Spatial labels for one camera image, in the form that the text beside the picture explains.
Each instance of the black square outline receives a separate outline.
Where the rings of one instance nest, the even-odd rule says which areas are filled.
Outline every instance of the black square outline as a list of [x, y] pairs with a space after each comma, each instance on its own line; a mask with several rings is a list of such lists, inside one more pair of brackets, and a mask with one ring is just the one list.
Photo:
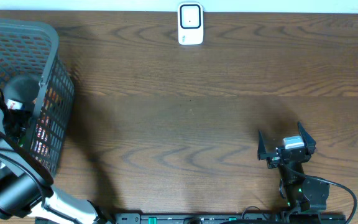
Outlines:
[[[200, 22], [200, 23], [198, 24], [198, 27], [183, 27], [183, 26], [182, 26], [182, 24], [181, 24], [181, 9], [182, 9], [183, 6], [197, 6], [197, 7], [198, 7], [198, 20], [199, 20], [199, 22]], [[179, 15], [180, 15], [180, 27], [181, 27], [182, 29], [198, 29], [198, 28], [201, 27], [201, 8], [200, 8], [199, 5], [197, 5], [197, 4], [185, 4], [185, 5], [182, 5], [182, 6], [180, 6], [180, 8], [179, 8]]]

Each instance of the gray basket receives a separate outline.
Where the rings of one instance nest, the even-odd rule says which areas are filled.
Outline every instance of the gray basket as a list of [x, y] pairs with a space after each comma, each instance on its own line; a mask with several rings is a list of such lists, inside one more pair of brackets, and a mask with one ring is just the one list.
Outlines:
[[74, 100], [48, 24], [0, 19], [0, 87], [32, 111], [23, 148], [55, 175]]

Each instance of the white wall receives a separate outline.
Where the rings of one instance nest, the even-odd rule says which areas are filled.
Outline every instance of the white wall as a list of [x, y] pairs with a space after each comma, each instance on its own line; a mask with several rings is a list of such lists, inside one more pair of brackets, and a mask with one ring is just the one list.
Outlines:
[[[180, 0], [0, 0], [0, 9], [176, 11]], [[358, 13], [358, 0], [199, 0], [206, 12]]]

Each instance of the table top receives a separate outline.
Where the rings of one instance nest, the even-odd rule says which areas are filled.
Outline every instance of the table top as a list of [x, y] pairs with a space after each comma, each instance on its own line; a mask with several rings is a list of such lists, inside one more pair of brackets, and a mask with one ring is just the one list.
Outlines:
[[[174, 12], [0, 17], [60, 36], [76, 98], [55, 185], [69, 194], [112, 211], [278, 209], [287, 202], [278, 170], [257, 160], [257, 131], [293, 136], [301, 121], [317, 142], [305, 173], [358, 198], [358, 15], [205, 13], [195, 46], [178, 44]], [[352, 209], [337, 187], [327, 204]]]

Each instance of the wooden table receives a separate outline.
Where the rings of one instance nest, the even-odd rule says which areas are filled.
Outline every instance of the wooden table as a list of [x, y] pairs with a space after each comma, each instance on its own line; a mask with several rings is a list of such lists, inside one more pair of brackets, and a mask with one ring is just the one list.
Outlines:
[[[114, 211], [277, 209], [287, 202], [257, 160], [257, 130], [280, 139], [301, 121], [318, 143], [305, 172], [358, 197], [358, 15], [205, 13], [197, 46], [178, 44], [174, 12], [0, 17], [60, 36], [76, 85], [55, 178], [68, 193]], [[331, 187], [328, 211], [351, 208]]]

